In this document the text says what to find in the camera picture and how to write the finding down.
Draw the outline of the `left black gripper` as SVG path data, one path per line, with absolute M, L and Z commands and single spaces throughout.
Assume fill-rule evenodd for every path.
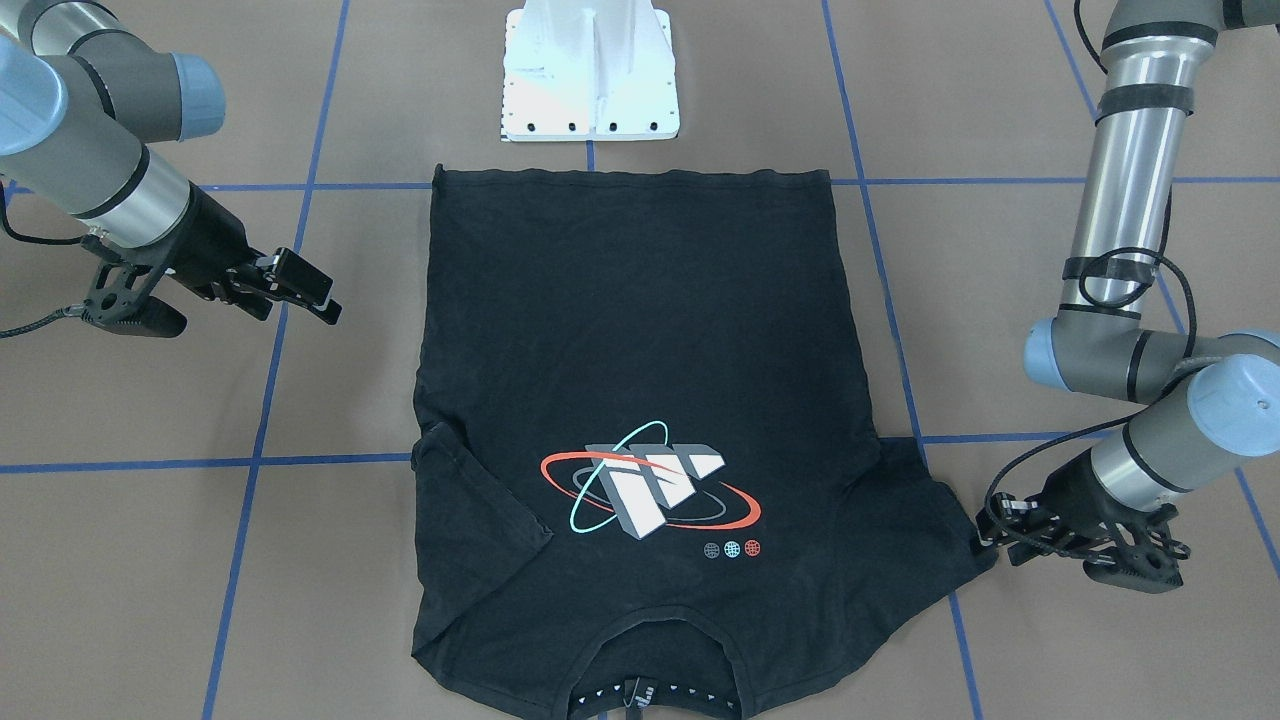
M 1052 471 L 1041 492 L 1029 498 L 993 497 L 983 510 L 983 530 L 1020 530 L 1023 536 L 979 536 L 972 542 L 972 553 L 992 560 L 1004 553 L 1011 568 L 1055 550 L 1069 555 L 1098 550 L 1114 560 L 1130 560 L 1137 556 L 1135 546 L 1124 539 L 1119 527 L 1133 518 L 1133 511 L 1102 487 L 1087 450 Z

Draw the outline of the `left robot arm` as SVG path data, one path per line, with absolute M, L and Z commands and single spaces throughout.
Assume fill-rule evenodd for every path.
M 1222 33 L 1277 23 L 1275 1 L 1119 1 L 1089 53 L 1106 77 L 1062 265 L 1057 311 L 1027 337 L 1024 370 L 1050 388 L 1135 404 L 1028 498 L 998 480 L 977 514 L 978 552 L 1019 565 L 1059 556 L 1102 583 L 1181 583 L 1176 505 L 1277 452 L 1277 334 L 1203 337 L 1167 241 L 1196 78 Z

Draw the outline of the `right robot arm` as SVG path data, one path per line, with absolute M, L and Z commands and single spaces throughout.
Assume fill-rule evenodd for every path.
M 55 311 L 113 334 L 173 338 L 172 278 L 264 320 L 292 304 L 333 325 L 332 278 L 289 249 L 253 249 L 243 223 L 156 150 L 215 135 L 227 114 L 201 58 L 160 53 L 99 1 L 3 4 L 3 174 L 84 225 L 99 259 L 84 299 Z

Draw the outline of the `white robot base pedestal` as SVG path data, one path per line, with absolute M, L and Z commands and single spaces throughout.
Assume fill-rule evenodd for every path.
M 526 1 L 504 20 L 500 138 L 637 142 L 681 129 L 669 14 L 650 1 Z

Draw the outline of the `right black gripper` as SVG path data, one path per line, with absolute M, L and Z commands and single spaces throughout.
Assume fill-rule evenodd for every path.
M 170 275 L 201 299 L 229 304 L 260 322 L 269 318 L 271 302 L 302 307 L 328 325 L 343 313 L 330 296 L 328 274 L 289 249 L 268 256 L 251 249 L 243 223 L 197 184 L 188 187 L 186 208 L 157 245 L 163 259 L 154 265 L 151 287 Z M 241 269 L 253 264 L 265 299 L 237 284 Z

